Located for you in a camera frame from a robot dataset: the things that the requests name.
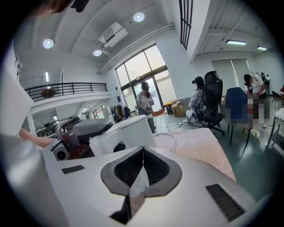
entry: air conditioner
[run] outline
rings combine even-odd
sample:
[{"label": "air conditioner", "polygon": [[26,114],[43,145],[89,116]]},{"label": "air conditioner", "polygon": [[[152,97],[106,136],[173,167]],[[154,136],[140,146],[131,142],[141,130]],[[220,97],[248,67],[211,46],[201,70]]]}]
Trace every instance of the air conditioner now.
[{"label": "air conditioner", "polygon": [[116,43],[122,40],[128,32],[119,23],[115,22],[100,36],[99,41],[104,43],[104,47],[113,47]]}]

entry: trash can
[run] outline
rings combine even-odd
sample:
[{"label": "trash can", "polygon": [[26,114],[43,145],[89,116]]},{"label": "trash can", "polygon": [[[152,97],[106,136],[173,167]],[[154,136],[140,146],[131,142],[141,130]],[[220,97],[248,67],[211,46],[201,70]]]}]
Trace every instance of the trash can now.
[{"label": "trash can", "polygon": [[173,114],[172,104],[170,102],[165,104],[167,114]]}]

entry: balcony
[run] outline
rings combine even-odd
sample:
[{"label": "balcony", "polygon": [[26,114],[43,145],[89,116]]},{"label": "balcony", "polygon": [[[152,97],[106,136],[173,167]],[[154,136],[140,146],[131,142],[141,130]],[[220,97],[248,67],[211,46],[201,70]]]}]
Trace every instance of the balcony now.
[{"label": "balcony", "polygon": [[111,98],[105,83],[56,83],[25,89],[34,101],[31,113],[63,106],[70,103]]}]

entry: recessed light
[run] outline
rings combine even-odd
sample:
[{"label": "recessed light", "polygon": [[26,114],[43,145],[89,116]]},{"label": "recessed light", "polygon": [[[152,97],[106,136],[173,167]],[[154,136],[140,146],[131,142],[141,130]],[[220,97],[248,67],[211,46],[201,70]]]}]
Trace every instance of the recessed light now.
[{"label": "recessed light", "polygon": [[50,49],[50,48],[53,47],[53,44],[54,44],[54,42],[53,42],[52,39],[46,39],[43,42],[43,47],[46,48],[46,49]]},{"label": "recessed light", "polygon": [[267,48],[265,48],[265,47],[257,47],[257,49],[258,50],[262,50],[262,51],[266,51],[267,50]]},{"label": "recessed light", "polygon": [[134,15],[133,19],[136,21],[136,22],[141,22],[143,21],[145,18],[144,14],[141,13],[141,12],[138,12]]},{"label": "recessed light", "polygon": [[48,72],[45,73],[45,80],[46,82],[49,82]]},{"label": "recessed light", "polygon": [[93,55],[94,56],[100,56],[102,54],[102,51],[101,50],[95,50],[94,52],[93,52]]},{"label": "recessed light", "polygon": [[247,43],[246,42],[242,42],[242,41],[235,41],[235,40],[227,40],[226,41],[227,44],[234,44],[234,45],[246,45]]}]

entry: gray floor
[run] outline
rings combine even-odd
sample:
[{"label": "gray floor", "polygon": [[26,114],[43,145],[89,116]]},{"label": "gray floor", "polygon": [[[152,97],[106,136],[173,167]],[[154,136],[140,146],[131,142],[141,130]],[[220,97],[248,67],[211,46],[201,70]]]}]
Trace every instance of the gray floor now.
[{"label": "gray floor", "polygon": [[[274,104],[270,104],[270,120],[268,124],[273,124],[274,113],[278,110],[278,104],[274,110]],[[173,115],[163,115],[166,124],[170,131],[183,131],[196,129],[201,124],[186,125],[183,124],[180,128],[178,123],[185,119],[185,116],[174,117]],[[156,131],[167,132],[167,129],[159,118],[154,119]],[[250,135],[248,146],[245,148],[247,139],[247,131],[242,134],[241,128],[234,128],[233,140],[229,146],[230,134],[227,134],[228,125],[225,120],[221,121],[220,129],[225,131],[225,136],[222,133],[212,130],[215,137],[218,139],[223,148],[236,176],[237,182],[242,185],[256,200],[261,199],[266,194],[273,192],[280,171],[284,167],[284,152],[275,145],[278,152],[268,150],[264,152],[265,144],[267,143],[272,127],[262,128],[262,124],[254,125],[254,129],[260,132],[260,136],[254,137]],[[280,128],[280,133],[284,135],[283,127]]]}]

